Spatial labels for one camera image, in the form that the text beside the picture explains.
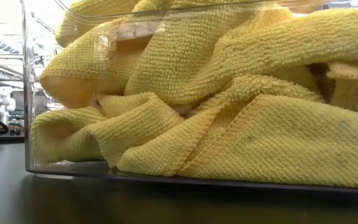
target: yellow towel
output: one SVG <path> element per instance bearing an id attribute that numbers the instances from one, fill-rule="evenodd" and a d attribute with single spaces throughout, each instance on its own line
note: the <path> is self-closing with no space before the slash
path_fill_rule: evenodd
<path id="1" fill-rule="evenodd" d="M 336 81 L 331 104 L 358 112 L 358 60 L 329 64 L 329 78 Z"/>
<path id="2" fill-rule="evenodd" d="M 358 9 L 293 18 L 274 3 L 235 7 L 169 14 L 132 40 L 118 30 L 139 18 L 123 17 L 74 41 L 40 81 L 79 109 L 36 117 L 36 162 L 358 187 L 358 113 L 324 104 L 305 67 L 358 60 Z"/>

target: dark table surface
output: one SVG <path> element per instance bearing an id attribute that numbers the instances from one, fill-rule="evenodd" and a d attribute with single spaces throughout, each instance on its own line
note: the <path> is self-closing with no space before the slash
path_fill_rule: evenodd
<path id="1" fill-rule="evenodd" d="M 358 194 L 48 179 L 0 145 L 0 223 L 358 223 Z"/>

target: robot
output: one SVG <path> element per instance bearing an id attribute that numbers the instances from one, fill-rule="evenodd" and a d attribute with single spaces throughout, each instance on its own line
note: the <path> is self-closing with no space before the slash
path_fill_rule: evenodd
<path id="1" fill-rule="evenodd" d="M 9 86 L 0 87 L 0 121 L 7 124 L 9 112 L 16 109 L 16 101 L 11 98 L 13 88 Z"/>

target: container wall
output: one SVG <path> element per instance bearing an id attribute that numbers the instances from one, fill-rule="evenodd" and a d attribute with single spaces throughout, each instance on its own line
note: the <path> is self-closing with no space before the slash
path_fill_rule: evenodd
<path id="1" fill-rule="evenodd" d="M 358 1 L 34 2 L 28 170 L 358 189 Z"/>

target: clear plastic bin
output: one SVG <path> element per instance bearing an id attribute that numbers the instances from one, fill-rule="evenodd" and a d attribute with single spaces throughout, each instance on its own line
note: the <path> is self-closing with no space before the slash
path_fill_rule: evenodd
<path id="1" fill-rule="evenodd" d="M 28 171 L 358 191 L 358 1 L 23 2 Z"/>

